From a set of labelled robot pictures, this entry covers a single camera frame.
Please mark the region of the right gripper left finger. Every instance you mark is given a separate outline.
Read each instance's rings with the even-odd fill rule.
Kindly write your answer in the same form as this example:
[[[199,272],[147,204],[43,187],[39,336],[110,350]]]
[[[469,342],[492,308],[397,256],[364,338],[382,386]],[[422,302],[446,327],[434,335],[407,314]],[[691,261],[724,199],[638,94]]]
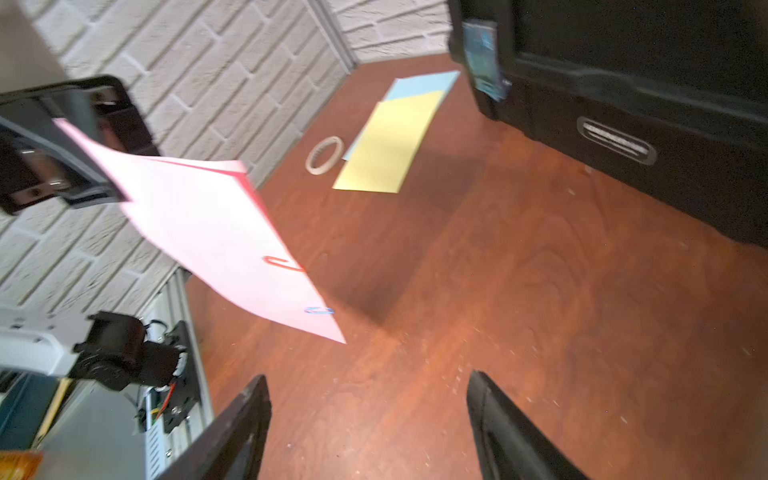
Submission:
[[[160,477],[256,479],[271,416],[267,379],[258,375]]]

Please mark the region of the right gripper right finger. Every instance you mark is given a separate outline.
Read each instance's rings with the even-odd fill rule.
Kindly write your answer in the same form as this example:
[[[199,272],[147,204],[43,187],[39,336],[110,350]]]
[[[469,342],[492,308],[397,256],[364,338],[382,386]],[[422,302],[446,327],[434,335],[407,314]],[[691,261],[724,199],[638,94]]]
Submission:
[[[487,374],[471,373],[466,403],[484,479],[587,479]]]

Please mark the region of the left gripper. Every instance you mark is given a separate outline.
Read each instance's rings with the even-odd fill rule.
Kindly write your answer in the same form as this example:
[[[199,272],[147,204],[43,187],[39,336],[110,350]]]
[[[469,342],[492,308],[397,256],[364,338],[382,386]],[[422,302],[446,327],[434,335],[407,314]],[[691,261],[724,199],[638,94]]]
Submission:
[[[54,197],[71,208],[117,203],[125,196],[88,154],[55,124],[65,119],[105,145],[111,132],[127,153],[157,156],[143,117],[112,75],[1,95],[1,209],[17,215]]]

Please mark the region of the pink paper sheet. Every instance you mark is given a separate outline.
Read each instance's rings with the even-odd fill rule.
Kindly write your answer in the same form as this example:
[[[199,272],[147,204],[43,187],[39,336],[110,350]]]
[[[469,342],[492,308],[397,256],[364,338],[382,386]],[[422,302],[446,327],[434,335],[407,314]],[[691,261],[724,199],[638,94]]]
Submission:
[[[237,307],[339,343],[344,335],[306,271],[266,264],[295,261],[239,161],[139,156],[96,143],[65,119],[56,125],[125,196],[120,208],[148,241]]]

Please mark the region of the red paperclip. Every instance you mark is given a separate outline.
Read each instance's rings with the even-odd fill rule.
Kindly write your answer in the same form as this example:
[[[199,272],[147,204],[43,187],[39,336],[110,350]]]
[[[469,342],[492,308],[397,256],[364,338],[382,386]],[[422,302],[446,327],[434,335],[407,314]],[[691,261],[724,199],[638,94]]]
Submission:
[[[290,271],[304,272],[304,268],[298,265],[295,261],[289,261],[283,258],[275,256],[263,256],[262,260],[271,266],[283,268]]]

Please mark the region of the yellow paper sheet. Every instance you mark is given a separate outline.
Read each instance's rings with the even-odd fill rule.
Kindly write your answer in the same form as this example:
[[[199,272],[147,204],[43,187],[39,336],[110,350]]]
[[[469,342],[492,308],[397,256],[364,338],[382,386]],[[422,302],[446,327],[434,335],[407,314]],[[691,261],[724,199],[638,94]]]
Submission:
[[[436,91],[379,103],[333,188],[398,193],[441,98]]]

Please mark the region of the light blue paper sheet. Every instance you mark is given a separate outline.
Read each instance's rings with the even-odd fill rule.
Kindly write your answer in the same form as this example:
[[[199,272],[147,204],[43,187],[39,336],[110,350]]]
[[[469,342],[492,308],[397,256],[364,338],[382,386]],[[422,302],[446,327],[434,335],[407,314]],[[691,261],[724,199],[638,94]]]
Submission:
[[[397,99],[402,99],[406,97],[417,96],[417,95],[427,94],[430,92],[439,91],[442,93],[442,98],[439,103],[439,106],[440,106],[443,99],[452,88],[458,76],[459,76],[459,73],[457,71],[453,71],[453,72],[447,72],[447,73],[421,75],[421,76],[416,76],[416,77],[411,77],[406,79],[398,79],[394,82],[393,86],[388,91],[387,96],[385,96],[385,98],[381,102],[397,100]],[[354,141],[355,144],[357,144],[357,142],[359,141],[368,122],[369,120],[367,121],[363,130]],[[350,147],[347,150],[347,152],[342,156],[342,159],[345,161],[348,161],[353,151],[354,151],[354,147]]]

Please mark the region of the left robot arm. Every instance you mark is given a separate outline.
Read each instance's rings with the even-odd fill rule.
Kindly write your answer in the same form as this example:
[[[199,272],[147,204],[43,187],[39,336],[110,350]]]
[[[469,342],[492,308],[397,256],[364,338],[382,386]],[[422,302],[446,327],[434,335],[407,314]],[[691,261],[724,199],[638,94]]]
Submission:
[[[128,197],[54,123],[64,118],[90,139],[132,154],[158,150],[123,83],[101,75],[1,96],[1,209],[16,215],[60,198],[74,209]],[[121,391],[164,387],[180,352],[151,342],[131,315],[98,311],[55,316],[21,307],[1,310],[1,367],[56,378],[95,380]]]

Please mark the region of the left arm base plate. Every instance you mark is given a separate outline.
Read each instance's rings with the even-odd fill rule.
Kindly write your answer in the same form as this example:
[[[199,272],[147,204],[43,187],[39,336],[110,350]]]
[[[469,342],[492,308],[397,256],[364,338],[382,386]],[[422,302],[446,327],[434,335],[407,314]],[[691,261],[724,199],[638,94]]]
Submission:
[[[163,344],[179,351],[177,367],[167,386],[159,389],[149,388],[141,395],[143,404],[138,411],[137,420],[141,431],[160,423],[163,432],[170,434],[201,402],[202,395],[189,323],[180,321],[167,330]]]

